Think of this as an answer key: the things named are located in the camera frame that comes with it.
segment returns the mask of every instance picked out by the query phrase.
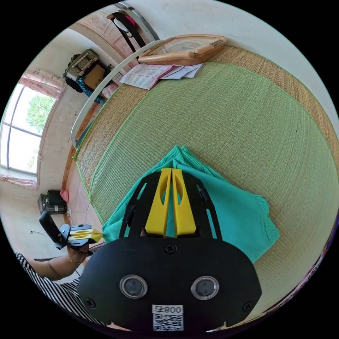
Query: person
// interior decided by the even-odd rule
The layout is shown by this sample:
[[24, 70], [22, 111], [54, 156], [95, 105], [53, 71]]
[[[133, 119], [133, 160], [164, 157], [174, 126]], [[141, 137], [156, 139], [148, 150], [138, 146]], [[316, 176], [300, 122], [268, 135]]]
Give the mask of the person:
[[72, 282], [57, 283], [57, 280], [71, 276], [81, 264], [84, 266], [87, 264], [91, 258], [87, 255], [88, 251], [88, 245], [81, 247], [79, 250], [73, 250], [67, 246], [67, 255], [56, 257], [49, 261], [36, 261], [18, 252], [16, 253], [16, 258], [40, 291], [55, 304], [78, 317], [96, 324], [129, 331], [113, 323], [105, 324], [92, 317], [77, 293], [79, 278], [74, 279]]

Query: cable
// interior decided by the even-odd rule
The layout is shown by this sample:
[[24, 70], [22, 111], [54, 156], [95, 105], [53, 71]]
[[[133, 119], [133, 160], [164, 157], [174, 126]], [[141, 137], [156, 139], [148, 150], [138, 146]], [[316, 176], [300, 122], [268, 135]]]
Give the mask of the cable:
[[34, 234], [34, 233], [37, 233], [37, 234], [45, 234], [46, 232], [37, 232], [37, 231], [29, 231], [30, 234]]

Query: window frame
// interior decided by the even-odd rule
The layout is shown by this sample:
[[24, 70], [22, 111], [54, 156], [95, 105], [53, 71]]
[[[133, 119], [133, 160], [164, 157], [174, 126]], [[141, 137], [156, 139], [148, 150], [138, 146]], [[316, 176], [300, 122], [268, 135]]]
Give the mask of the window frame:
[[30, 135], [39, 137], [39, 138], [40, 138], [39, 149], [40, 149], [40, 148], [41, 148], [42, 139], [43, 139], [44, 129], [45, 129], [45, 126], [46, 126], [46, 124], [47, 124], [49, 115], [50, 115], [50, 113], [51, 113], [51, 112], [53, 111], [53, 109], [54, 109], [54, 105], [55, 105], [55, 103], [56, 103], [56, 100], [54, 99], [54, 103], [53, 103], [53, 105], [52, 105], [52, 107], [51, 107], [51, 110], [49, 111], [48, 117], [47, 117], [46, 122], [45, 122], [45, 125], [44, 125], [44, 129], [43, 129], [41, 135], [39, 135], [39, 134], [37, 134], [37, 133], [34, 133], [34, 132], [26, 131], [26, 130], [24, 130], [24, 129], [22, 129], [22, 128], [19, 128], [19, 127], [16, 127], [16, 126], [13, 126], [12, 124], [13, 124], [13, 119], [14, 119], [15, 111], [16, 111], [16, 109], [17, 109], [19, 100], [20, 100], [21, 95], [22, 95], [22, 93], [23, 93], [23, 91], [24, 91], [25, 88], [27, 88], [27, 86], [23, 85], [23, 87], [22, 87], [22, 89], [21, 89], [21, 91], [20, 91], [20, 94], [19, 94], [19, 96], [18, 96], [18, 98], [17, 98], [17, 100], [16, 100], [16, 103], [15, 103], [15, 106], [14, 106], [14, 110], [13, 110], [13, 113], [12, 113], [12, 116], [11, 116], [11, 121], [10, 121], [10, 123], [6, 123], [6, 122], [5, 122], [5, 115], [6, 115], [6, 112], [7, 112], [8, 104], [9, 104], [9, 102], [10, 102], [11, 99], [12, 99], [12, 95], [11, 95], [10, 99], [8, 100], [8, 103], [7, 103], [6, 108], [5, 108], [5, 111], [4, 111], [4, 115], [3, 115], [3, 117], [2, 117], [2, 121], [1, 121], [1, 129], [0, 129], [0, 140], [2, 139], [2, 131], [3, 131], [3, 126], [4, 126], [4, 125], [6, 125], [6, 126], [9, 127], [9, 131], [8, 131], [7, 148], [6, 148], [6, 149], [7, 149], [7, 154], [6, 154], [6, 156], [7, 156], [7, 159], [6, 159], [7, 166], [5, 166], [5, 165], [3, 165], [3, 164], [0, 164], [0, 166], [1, 166], [2, 168], [4, 168], [4, 169], [13, 171], [13, 172], [15, 172], [15, 173], [28, 174], [29, 176], [32, 176], [32, 177], [34, 177], [34, 178], [37, 178], [37, 177], [38, 177], [38, 172], [39, 172], [39, 162], [37, 163], [37, 166], [36, 166], [36, 172], [29, 172], [29, 171], [25, 171], [25, 170], [21, 170], [21, 169], [17, 169], [17, 168], [14, 168], [14, 167], [9, 166], [9, 148], [10, 148], [11, 130], [12, 130], [12, 129], [15, 129], [15, 130], [17, 130], [17, 131], [21, 131], [21, 132], [23, 132], [23, 133], [27, 133], [27, 134], [30, 134]]

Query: tree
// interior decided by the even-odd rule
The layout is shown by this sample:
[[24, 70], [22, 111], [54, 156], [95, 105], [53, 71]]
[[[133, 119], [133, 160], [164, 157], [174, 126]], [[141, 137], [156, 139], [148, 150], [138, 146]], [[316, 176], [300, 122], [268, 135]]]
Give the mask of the tree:
[[36, 158], [37, 154], [38, 154], [38, 150], [35, 149], [34, 152], [33, 152], [32, 158], [31, 158], [31, 160], [28, 163], [28, 168], [30, 170], [32, 170], [32, 167], [33, 167], [33, 164], [34, 164], [34, 161], [35, 161], [35, 158]]
[[50, 96], [36, 95], [29, 102], [26, 121], [31, 127], [35, 127], [40, 134], [45, 126], [48, 114], [53, 106], [54, 99]]

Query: teal cloth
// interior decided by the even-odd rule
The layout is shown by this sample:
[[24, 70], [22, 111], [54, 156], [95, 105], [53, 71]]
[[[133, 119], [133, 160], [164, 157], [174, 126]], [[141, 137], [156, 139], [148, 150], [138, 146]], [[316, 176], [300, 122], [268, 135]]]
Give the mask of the teal cloth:
[[[144, 176], [162, 168], [178, 168], [200, 179], [209, 193], [220, 224], [222, 239], [242, 250], [252, 262], [259, 259], [280, 237], [269, 217], [268, 202], [260, 195], [246, 192], [224, 179], [212, 168], [200, 162], [185, 146], [175, 146]], [[105, 242], [119, 238], [127, 203], [141, 178], [121, 201], [103, 226]], [[174, 237], [173, 197], [169, 198], [167, 236]]]

